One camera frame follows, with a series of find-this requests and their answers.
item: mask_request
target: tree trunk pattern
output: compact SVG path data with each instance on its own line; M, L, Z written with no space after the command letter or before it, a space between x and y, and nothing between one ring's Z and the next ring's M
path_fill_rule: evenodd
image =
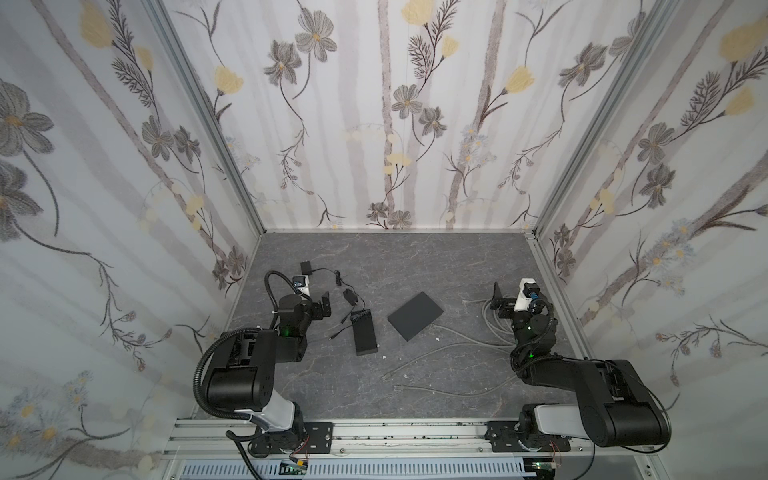
M472 122L475 128L480 128L480 118L485 110L485 102L488 100L488 93L493 86L493 80L496 77L496 63L498 60L498 47L502 41L502 27L504 26L505 0L496 0L496 6L491 19L491 29L488 33L488 48L485 50L485 74L483 75L480 93L478 94L478 109L475 113L475 120ZM451 191L448 196L448 212L451 218L445 221L445 228L453 230L456 223L456 207L458 206L458 190L461 188L464 172L453 174L451 182Z
M611 183L613 183L614 172L617 169L624 168L624 165L627 163L627 160L629 160L630 155L632 155L632 151L637 146L637 142L639 142L640 139L645 135L645 131L650 127L651 124L653 124L654 120L656 119L656 116L658 116L659 112L661 112L661 109L664 108L664 105L669 100L675 88L677 88L677 85L680 83L680 80L683 78L683 75L688 70L688 67L690 67L690 64L694 62L694 59L699 54L699 51L704 45L704 42L707 41L707 39L709 38L714 28L717 26L718 22L720 22L723 15L725 15L725 11L728 9L728 7L731 6L732 3L733 3L733 0L723 0L723 4L720 6L720 8L717 9L714 15L712 15L712 18L710 18L710 20L704 26L703 30L701 31L699 36L696 38L696 41L694 42L693 46L690 48L688 55L686 55L683 62L677 68L677 71L675 71L674 75L672 76L672 79L670 80L670 83L667 86L667 89L664 90L664 93L661 94L661 96L659 97L654 107L650 110L650 113L645 118L645 121L643 121L643 123L637 129L637 133L635 133L635 135L632 137L629 144L627 145L627 148L624 149L624 153L621 155L621 158L619 159L618 164L616 165L616 168L611 170L611 173L608 175L608 178L606 178L605 182L603 182L603 184L600 186L600 188L598 189L598 192L594 195L594 198L599 199L600 190L603 190L604 188L608 188L611 185ZM581 227L579 227L579 225L582 225L583 223L585 223L591 213L592 213L592 209L590 207L587 207L586 210L584 210L584 213L581 215L581 217L579 217L578 221L576 222L576 227L574 227L573 231L571 232L571 238L565 244L565 246L563 247L563 250L571 248L571 245L573 245L574 242L576 241L576 236L578 235L579 230L581 230Z
M165 185L167 189L170 190L171 186L173 185L173 181L167 176L165 170L163 170L163 168L157 164L155 159L152 158L149 150L147 150L147 147L144 145L144 143L142 143L142 140L139 138L136 130L134 130L134 128L131 126L131 123L125 117L125 114L120 110L120 107L118 107L118 104L115 103L114 99L109 96L109 93L107 93L107 91L101 85L101 82L96 78L94 72L85 64L85 61L80 56L80 54L78 54L74 49L74 46L72 43L70 43L67 35L63 30L61 30L61 27L55 21L53 15L51 15L48 7L45 6L42 0L31 0L31 3L45 21L45 24L48 26L48 30L51 32L51 35L53 35L56 43L58 43L64 53L69 57L74 66L78 68L95 94L101 99L102 102L104 102L104 105L109 109L109 111L112 112L115 120L118 121L120 126L125 131L125 134L128 136L128 138L131 139L136 149L146 160L147 166L149 166L150 170L152 170L155 175L157 175L157 177L163 182L163 185ZM187 214L187 202L180 194L173 195L176 199L176 203L179 204L181 211L184 213L184 215L187 216L187 219L190 221L190 223L192 223L195 219L195 216ZM208 245L208 247L212 249L219 258L227 258L225 252L214 243L213 239L210 238L208 233L204 232L203 229L200 229L197 232L203 238L203 241L206 243L206 245Z
M382 56L382 119L384 120L384 164L388 164L387 155L392 153L392 142L389 135L392 134L392 102L389 92L392 91L392 62L389 55L389 0L379 0L379 48ZM386 194L386 206L389 212L395 211L395 197L392 195L392 175L384 174L384 193Z
M709 208L709 210L694 220L693 223L691 223L691 225L688 227L688 233L682 236L680 239L682 241L688 241L694 237L697 237L702 233L702 231L699 231L701 227L714 220L715 217L717 217L727 205L738 201L740 197L743 198L750 191L754 190L758 185L764 182L766 178L768 178L768 151L766 151L763 157L760 158L757 164L755 164L755 166L752 167L750 171L746 172L735 184L731 185L731 187L726 190L723 195L720 196L720 198L712 205L712 207ZM611 301L611 298L613 298L614 295L619 293L619 291L624 288L625 285L627 285L632 281L633 278L635 278L638 270L639 273L643 273L648 268L648 264L653 258L663 257L664 254L673 247L674 245L671 247L664 247L662 245L662 240L657 241L656 244L645 253L645 255L637 260L637 269L634 265L630 268L627 268L621 275L619 275L619 277L617 277L616 280L608 285L608 287L598 299L600 308L608 305L608 303ZM586 325L593 318L595 318L597 314L597 312L587 310L587 312L581 316L581 324Z

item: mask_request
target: flower pattern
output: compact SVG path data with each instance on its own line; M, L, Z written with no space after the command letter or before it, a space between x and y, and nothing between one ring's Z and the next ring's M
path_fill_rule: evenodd
M558 84L561 87L565 87L572 81L576 81L580 87L583 87L589 79L589 74L594 70L602 68L605 64L606 50L606 46L593 45L592 42L589 42L589 45L584 47L581 53L574 57L576 59L576 66L564 68L560 71L561 78Z
M389 216L389 225L394 230L404 230L411 227L411 212L396 210Z
M640 12L637 17L632 18L629 22L629 25L627 26L628 36L614 38L613 43L611 43L611 48L608 49L608 54L613 57L618 57L619 55L627 53L629 47L632 46L635 36L640 31L643 22L645 22L645 12Z
M219 290L224 290L227 286L227 275L230 274L230 269L227 268L227 262L224 260L216 260L214 266L214 278L219 282Z
M39 154L49 154L53 144L40 132L53 128L43 114L29 111L29 98L19 87L0 80L0 155L13 157L24 144Z
M318 61L327 61L326 51L336 51L336 43L329 35L333 32L333 22L320 10L310 13L309 9L302 8L299 15L299 25L306 33L296 34L296 47L304 53L314 52Z
M26 184L27 174L21 168L0 160L0 242L19 238L17 215L37 215L43 211L22 192Z
M565 245L571 239L571 231L563 223L559 229L554 231L554 242L558 245Z
M664 189L672 187L675 170L670 170L667 165L661 164L648 172L648 183L640 190L640 195L650 195L648 208L656 208L664 205Z
M674 128L667 128L663 121L649 128L648 136L637 142L637 146L642 149L637 154L637 160L645 162L650 159L654 165L660 163L665 156L662 147L672 141L673 135Z
M179 125L179 129L174 134L174 137L176 138L176 147L179 153L186 154L187 160L190 163L192 163L193 155L200 156L200 141L192 140L186 128Z
M442 112L440 111L440 107L425 108L422 111L422 116L419 117L419 123L424 125L422 135L427 135L429 132L434 132L436 137L442 136L442 132L448 129L446 125L440 123L442 118L443 116Z
M163 156L163 160L170 158L169 148L174 146L174 137L169 131L160 132L160 125L154 115L149 116L149 121L141 124L141 137L149 145L152 145L152 157Z
M387 218L387 212L389 212L389 208L384 204L384 202L378 202L377 204L371 203L371 213L366 215L371 220L376 220L377 218Z
M416 100L418 95L416 88L415 84L410 87L400 85L392 94L395 100L397 100L397 102L392 104L392 110L399 111L400 118L402 119L408 118L410 114L415 115L422 111L422 102Z
M227 265L232 275L240 275L245 272L245 256L237 249L237 245L232 246L232 251L227 258Z
M275 62L271 67L264 68L264 74L270 76L272 85L279 85L280 80L285 77L292 84L296 83L296 70L301 66L301 57L296 53L292 43L283 41L277 43L272 40L269 57Z
M576 259L573 252L568 249L562 250L558 253L558 268L561 270L563 276L571 275L571 269L576 266Z

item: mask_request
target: robotic arm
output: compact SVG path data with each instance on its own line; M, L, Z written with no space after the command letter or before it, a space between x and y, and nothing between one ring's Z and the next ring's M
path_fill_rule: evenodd
M520 282L516 299L504 298L496 283L491 308L499 310L499 318L511 320L517 346L510 365L517 376L529 385L576 393L577 405L524 406L517 431L521 445L537 448L560 435L589 438L600 447L669 442L667 419L627 360L579 360L550 353L558 321L533 279Z

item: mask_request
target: yellow flower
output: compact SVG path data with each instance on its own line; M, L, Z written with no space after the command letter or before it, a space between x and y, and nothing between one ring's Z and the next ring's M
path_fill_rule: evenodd
M45 430L43 430L43 440L45 440L46 442L49 442L53 440L57 434L58 434L58 431L56 430L55 427L48 427Z
M723 35L720 56L728 61L741 61L763 43L768 35L768 18L746 23Z
M8 449L14 449L18 447L18 445L22 443L22 437L17 435L13 435L10 440L8 440L8 443L5 444L5 447Z
M242 77L238 77L235 72L223 65L216 67L214 80L216 82L216 88L224 94L237 93L243 87Z
M203 197L201 195L193 195L187 201L187 215L194 215L199 209L203 208Z
M458 40L456 40L455 38L449 35L446 35L442 39L442 56L446 58L450 57L451 55L456 53L457 50L458 50Z
M614 195L607 188L600 190L600 203L603 204L606 215L614 212Z
M393 165L408 167L411 164L411 159L404 154L389 154L386 156L386 159Z
M410 0L402 8L402 17L411 25L424 25L432 17L435 0Z
M731 98L728 106L725 107L726 115L741 115L747 113L755 106L755 97L752 96L752 89L744 87L739 90L735 97Z
M528 67L517 67L510 75L504 89L507 93L516 94L533 85L534 78Z
M98 7L90 2L83 2L80 13L80 35L96 48L112 45L112 29Z
M139 62L142 67L147 70L152 70L154 59L152 58L152 52L149 51L149 48L136 47L136 56L139 57Z

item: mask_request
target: table surface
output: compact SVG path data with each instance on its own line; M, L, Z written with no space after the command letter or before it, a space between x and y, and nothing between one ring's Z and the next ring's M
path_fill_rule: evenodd
M526 403L575 402L570 392L525 385L512 372L506 353L480 346L444 349L382 379L423 353L466 342L434 326L406 342L389 324L386 317L422 291L444 310L434 324L498 342L482 319L482 304L466 302L488 299L495 281L504 294L515 295L521 278L541 279L522 233L267 233L230 328L269 326L272 307L264 289L265 272L300 275L304 260L313 268L341 271L372 310L379 344L377 353L356 356L351 328L328 340L349 304L331 272L315 272L310 294L318 300L330 291L333 315L310 326L303 361L275 368L275 389L297 402L305 419L516 417ZM273 276L271 282L277 299L290 292L279 278ZM553 351L573 356L562 328L557 338ZM400 384L476 394L502 383L474 397L395 389Z

